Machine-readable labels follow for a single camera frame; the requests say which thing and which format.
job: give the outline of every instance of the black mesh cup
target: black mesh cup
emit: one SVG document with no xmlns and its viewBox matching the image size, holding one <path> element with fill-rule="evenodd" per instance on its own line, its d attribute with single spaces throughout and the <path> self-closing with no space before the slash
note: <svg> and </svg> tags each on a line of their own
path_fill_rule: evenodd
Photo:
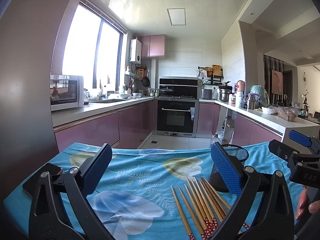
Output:
<svg viewBox="0 0 320 240">
<path fill-rule="evenodd" d="M 242 165 L 244 165 L 244 162 L 248 159 L 249 153 L 246 149 L 232 144 L 225 144 L 222 145 L 223 149 L 229 154 L 230 156 L 233 156 L 237 158 Z M 219 192 L 229 192 L 226 184 L 224 183 L 217 166 L 213 164 L 212 171 L 209 178 L 209 183 L 212 187 L 215 188 L 215 190 Z"/>
</svg>

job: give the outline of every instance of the finger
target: finger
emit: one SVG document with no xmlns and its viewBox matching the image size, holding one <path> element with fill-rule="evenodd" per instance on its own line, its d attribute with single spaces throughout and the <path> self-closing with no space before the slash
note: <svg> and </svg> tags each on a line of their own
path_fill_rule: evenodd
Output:
<svg viewBox="0 0 320 240">
<path fill-rule="evenodd" d="M 311 214 L 317 213 L 320 208 L 320 200 L 315 201 L 309 205 L 309 212 Z"/>
<path fill-rule="evenodd" d="M 302 208 L 307 202 L 307 189 L 302 190 L 299 198 L 298 198 L 298 205 L 297 209 Z"/>
<path fill-rule="evenodd" d="M 303 208 L 297 208 L 296 214 L 294 216 L 295 220 L 299 220 L 300 217 L 303 215 L 304 209 Z"/>
</svg>

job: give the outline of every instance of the ceiling light panel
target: ceiling light panel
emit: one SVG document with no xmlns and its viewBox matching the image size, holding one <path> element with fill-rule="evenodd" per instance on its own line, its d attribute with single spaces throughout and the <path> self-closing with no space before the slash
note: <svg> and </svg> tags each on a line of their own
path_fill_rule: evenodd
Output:
<svg viewBox="0 0 320 240">
<path fill-rule="evenodd" d="M 186 25 L 186 9 L 167 9 L 171 25 Z"/>
</svg>

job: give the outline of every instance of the white countertop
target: white countertop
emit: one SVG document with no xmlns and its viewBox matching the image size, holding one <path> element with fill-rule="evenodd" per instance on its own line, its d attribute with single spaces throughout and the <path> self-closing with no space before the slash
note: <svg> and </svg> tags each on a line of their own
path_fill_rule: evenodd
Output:
<svg viewBox="0 0 320 240">
<path fill-rule="evenodd" d="M 199 99 L 199 102 L 203 103 L 216 103 L 218 105 L 227 107 L 231 109 L 232 111 L 236 111 L 244 116 L 247 116 L 259 123 L 262 123 L 282 134 L 284 134 L 285 130 L 287 128 L 297 128 L 297 127 L 310 127 L 310 126 L 317 126 L 318 124 L 297 118 L 295 122 L 288 122 L 283 120 L 282 118 L 278 117 L 277 115 L 270 115 L 270 114 L 264 114 L 262 111 L 258 110 L 249 110 L 247 111 L 246 109 L 235 107 L 233 105 L 229 105 L 226 102 L 221 102 L 219 100 L 207 100 L 207 99 Z"/>
<path fill-rule="evenodd" d="M 77 108 L 63 109 L 52 111 L 53 127 L 63 125 L 65 123 L 80 120 L 96 114 L 102 114 L 119 108 L 132 106 L 141 102 L 152 100 L 154 97 L 143 97 L 139 99 L 130 99 L 115 103 L 91 103 Z"/>
</svg>

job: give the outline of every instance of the screw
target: screw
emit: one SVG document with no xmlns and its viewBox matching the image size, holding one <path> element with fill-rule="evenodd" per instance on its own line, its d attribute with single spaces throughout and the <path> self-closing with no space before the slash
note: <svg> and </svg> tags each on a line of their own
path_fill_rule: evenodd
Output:
<svg viewBox="0 0 320 240">
<path fill-rule="evenodd" d="M 283 175 L 283 173 L 282 173 L 281 171 L 276 171 L 276 175 L 277 175 L 278 177 L 281 177 L 281 176 Z"/>
<path fill-rule="evenodd" d="M 69 172 L 70 172 L 71 174 L 75 174 L 75 173 L 78 172 L 78 168 L 77 168 L 77 167 L 73 167 L 73 168 L 71 168 L 71 169 L 69 170 Z"/>
<path fill-rule="evenodd" d="M 44 172 L 41 173 L 40 176 L 41 176 L 42 178 L 45 178 L 45 177 L 48 176 L 48 175 L 49 175 L 49 173 L 48 173 L 47 171 L 44 171 Z"/>
<path fill-rule="evenodd" d="M 251 166 L 246 166 L 245 171 L 248 173 L 253 173 L 254 169 Z"/>
</svg>

